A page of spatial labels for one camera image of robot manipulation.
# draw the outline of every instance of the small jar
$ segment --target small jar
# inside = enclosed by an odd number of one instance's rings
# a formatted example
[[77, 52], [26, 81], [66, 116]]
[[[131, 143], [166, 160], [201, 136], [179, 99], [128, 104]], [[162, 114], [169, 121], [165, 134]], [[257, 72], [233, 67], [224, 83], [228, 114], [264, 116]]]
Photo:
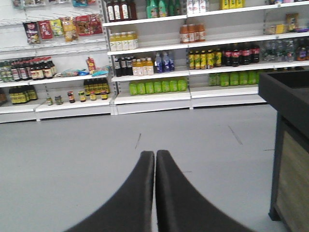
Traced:
[[85, 102], [86, 101], [86, 96], [85, 96], [85, 92], [84, 91], [79, 91], [78, 92], [78, 96], [79, 96], [79, 100], [81, 102]]
[[47, 97], [46, 98], [46, 104], [47, 105], [53, 105], [54, 103], [53, 103], [53, 99], [51, 98], [51, 97]]
[[101, 99], [102, 100], [107, 100], [108, 99], [108, 95], [107, 95], [107, 92], [105, 90], [101, 91]]
[[96, 97], [96, 94], [94, 91], [91, 91], [90, 92], [90, 100], [91, 101], [96, 101], [97, 100], [97, 97]]
[[75, 102], [73, 91], [69, 91], [68, 92], [68, 97], [69, 97], [69, 102], [70, 103], [74, 103]]
[[55, 96], [55, 102], [56, 102], [56, 105], [62, 105], [63, 104], [61, 95]]

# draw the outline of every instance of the hanging snack package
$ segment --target hanging snack package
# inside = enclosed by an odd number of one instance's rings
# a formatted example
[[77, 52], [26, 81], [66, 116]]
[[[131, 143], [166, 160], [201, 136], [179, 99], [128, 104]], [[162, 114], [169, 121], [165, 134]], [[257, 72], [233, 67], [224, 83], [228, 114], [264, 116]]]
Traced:
[[298, 28], [298, 13], [296, 14], [287, 14], [286, 22], [288, 25], [288, 31], [293, 31]]
[[87, 6], [88, 5], [87, 0], [73, 0], [72, 3], [73, 3], [74, 7]]
[[49, 20], [50, 26], [53, 31], [54, 36], [61, 36], [63, 35], [63, 29], [61, 25], [61, 20], [60, 19], [55, 19], [55, 20]]
[[90, 15], [91, 34], [102, 34], [102, 23], [99, 14]]
[[77, 16], [76, 27], [78, 30], [78, 35], [80, 36], [91, 35], [90, 15]]
[[43, 40], [50, 40], [53, 38], [53, 32], [49, 20], [38, 21], [41, 38]]
[[16, 9], [23, 9], [24, 8], [24, 1], [23, 0], [12, 0], [13, 7]]
[[28, 39], [28, 44], [40, 44], [39, 30], [37, 22], [23, 23]]
[[62, 17], [60, 19], [62, 21], [65, 41], [71, 42], [78, 40], [74, 17]]

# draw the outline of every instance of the store shelf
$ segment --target store shelf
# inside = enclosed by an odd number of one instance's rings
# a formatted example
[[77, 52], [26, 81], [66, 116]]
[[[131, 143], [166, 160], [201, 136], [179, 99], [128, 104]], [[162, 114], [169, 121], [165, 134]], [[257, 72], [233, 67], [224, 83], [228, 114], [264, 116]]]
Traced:
[[29, 81], [2, 82], [0, 83], [0, 88], [14, 87], [14, 86], [28, 86], [28, 85], [29, 85]]
[[102, 26], [103, 27], [112, 27], [112, 26], [118, 26], [118, 25], [152, 23], [152, 22], [170, 21], [170, 20], [178, 20], [178, 19], [186, 19], [186, 18], [187, 18], [187, 15], [185, 14], [185, 15], [162, 17], [162, 18], [146, 18], [146, 19], [138, 19], [138, 20], [131, 20], [131, 21], [103, 23]]
[[164, 50], [181, 49], [181, 48], [187, 48], [187, 47], [188, 45], [186, 44], [171, 44], [171, 45], [163, 45], [163, 46], [143, 47], [143, 48], [137, 48], [134, 50], [107, 52], [107, 55], [113, 56], [113, 55], [133, 54], [133, 53], [141, 53], [141, 52], [164, 51]]
[[54, 77], [52, 79], [44, 79], [38, 81], [30, 81], [30, 85], [39, 85], [39, 84], [48, 84], [48, 83], [57, 83], [57, 82], [66, 82], [66, 81], [78, 81], [78, 80], [86, 80], [86, 79], [95, 79], [95, 78], [103, 78], [107, 77], [107, 75], [100, 75], [100, 76], [68, 76], [68, 77]]
[[188, 68], [186, 66], [180, 66], [180, 67], [176, 67], [174, 72], [155, 73], [154, 75], [145, 75], [145, 76], [120, 76], [120, 77], [113, 77], [112, 78], [112, 82], [135, 81], [135, 80], [145, 80], [145, 79], [154, 79], [154, 78], [188, 76], [188, 75], [189, 75]]
[[175, 100], [189, 100], [190, 92], [169, 92], [169, 93], [157, 93], [157, 94], [145, 94], [131, 96], [129, 93], [119, 93], [116, 97], [114, 104], [130, 104], [140, 102], [164, 102], [164, 101], [175, 101]]

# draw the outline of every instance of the packaged food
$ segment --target packaged food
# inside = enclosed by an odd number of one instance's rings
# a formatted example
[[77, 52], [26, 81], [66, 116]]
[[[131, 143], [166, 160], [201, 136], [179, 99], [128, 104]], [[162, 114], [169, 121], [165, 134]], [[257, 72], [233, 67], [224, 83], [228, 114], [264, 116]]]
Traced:
[[37, 22], [23, 23], [28, 39], [28, 44], [40, 44], [39, 30]]
[[78, 30], [78, 35], [80, 36], [91, 35], [90, 15], [83, 15], [76, 17], [76, 27]]
[[287, 14], [286, 23], [288, 25], [288, 31], [293, 31], [298, 28], [298, 13], [296, 14]]
[[53, 32], [49, 20], [38, 21], [41, 38], [43, 40], [50, 40], [53, 38]]
[[60, 19], [62, 21], [65, 41], [71, 42], [78, 40], [74, 17], [62, 17]]
[[49, 23], [50, 23], [50, 26], [52, 28], [54, 36], [63, 35], [63, 28], [62, 28], [60, 19], [50, 20]]

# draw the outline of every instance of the jar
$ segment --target jar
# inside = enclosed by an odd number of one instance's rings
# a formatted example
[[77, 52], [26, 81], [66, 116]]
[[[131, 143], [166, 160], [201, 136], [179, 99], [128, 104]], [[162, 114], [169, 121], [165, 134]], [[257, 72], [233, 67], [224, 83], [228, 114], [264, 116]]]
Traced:
[[53, 103], [53, 99], [51, 98], [51, 97], [47, 97], [46, 98], [46, 104], [47, 105], [53, 105], [54, 103]]
[[74, 103], [75, 102], [73, 91], [69, 91], [68, 92], [68, 97], [69, 97], [69, 102], [70, 103]]
[[63, 104], [61, 95], [55, 96], [55, 102], [56, 102], [56, 105], [62, 105]]
[[96, 101], [97, 100], [97, 97], [96, 97], [96, 94], [94, 91], [91, 91], [90, 92], [90, 100], [91, 101]]
[[86, 97], [85, 97], [85, 92], [84, 91], [79, 91], [78, 92], [78, 96], [79, 96], [79, 100], [81, 102], [85, 102], [86, 101]]

